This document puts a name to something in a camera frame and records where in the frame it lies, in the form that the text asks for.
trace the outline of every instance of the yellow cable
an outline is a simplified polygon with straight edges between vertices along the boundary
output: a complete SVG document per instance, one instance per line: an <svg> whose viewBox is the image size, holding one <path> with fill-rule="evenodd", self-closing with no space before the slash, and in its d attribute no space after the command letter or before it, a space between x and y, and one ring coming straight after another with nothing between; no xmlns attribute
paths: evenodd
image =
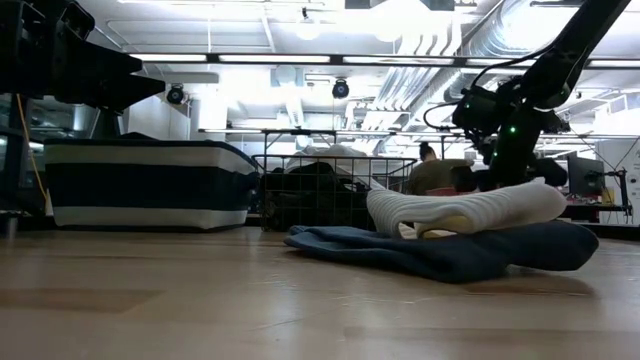
<svg viewBox="0 0 640 360"><path fill-rule="evenodd" d="M29 130L27 130L27 121L24 118L24 110L22 110L22 100L20 99L20 94L16 94L16 99L18 99L18 109L20 110L20 120L22 121L22 130L24 131L24 141L27 142L27 146L29 146ZM44 190L44 186L42 185L42 180L40 179L40 174L38 173L38 167L36 166L36 158L33 156L33 151L29 151L29 157L31 158L31 164L33 165L33 170L36 173L36 179L38 180L38 186L40 187L40 191L42 192L42 196L44 197L45 206L48 202L47 192Z"/></svg>

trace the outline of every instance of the camera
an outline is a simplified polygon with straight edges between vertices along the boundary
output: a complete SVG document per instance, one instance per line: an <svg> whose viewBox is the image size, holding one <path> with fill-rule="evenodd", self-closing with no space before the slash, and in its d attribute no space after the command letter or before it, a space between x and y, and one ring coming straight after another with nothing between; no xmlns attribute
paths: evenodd
<svg viewBox="0 0 640 360"><path fill-rule="evenodd" d="M333 91L331 93L333 94L334 99L344 99L349 96L349 85L347 85L347 80L336 80L335 85L333 85Z"/></svg>
<svg viewBox="0 0 640 360"><path fill-rule="evenodd" d="M182 105L189 100L189 95L184 92L183 84L172 84L171 89L167 92L167 101L169 104Z"/></svg>

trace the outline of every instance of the wire basket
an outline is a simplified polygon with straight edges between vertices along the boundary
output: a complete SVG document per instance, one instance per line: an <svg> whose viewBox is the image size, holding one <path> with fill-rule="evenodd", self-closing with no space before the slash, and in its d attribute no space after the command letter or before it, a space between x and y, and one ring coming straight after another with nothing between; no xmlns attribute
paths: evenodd
<svg viewBox="0 0 640 360"><path fill-rule="evenodd" d="M258 209L265 231L293 225L375 230L371 189L404 192L415 159L254 155L263 171Z"/></svg>

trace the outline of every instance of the white sock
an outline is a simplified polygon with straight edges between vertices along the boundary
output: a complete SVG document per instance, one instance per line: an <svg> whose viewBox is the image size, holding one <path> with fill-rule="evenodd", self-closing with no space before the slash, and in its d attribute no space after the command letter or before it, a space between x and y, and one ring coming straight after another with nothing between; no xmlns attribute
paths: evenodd
<svg viewBox="0 0 640 360"><path fill-rule="evenodd" d="M367 208L378 231L397 238L401 237L402 222L420 223L421 232L472 234L551 221L566 206L558 190L540 183L449 197L403 195L389 190L371 190L367 196Z"/></svg>

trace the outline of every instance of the green shirt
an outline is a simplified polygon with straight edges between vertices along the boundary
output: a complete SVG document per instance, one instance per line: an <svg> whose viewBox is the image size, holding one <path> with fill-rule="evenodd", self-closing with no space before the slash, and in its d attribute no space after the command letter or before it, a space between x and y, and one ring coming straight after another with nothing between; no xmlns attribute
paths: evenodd
<svg viewBox="0 0 640 360"><path fill-rule="evenodd" d="M445 159L423 162L409 175L407 194L426 195L427 191L453 186L451 169L459 166L471 166L472 160Z"/></svg>

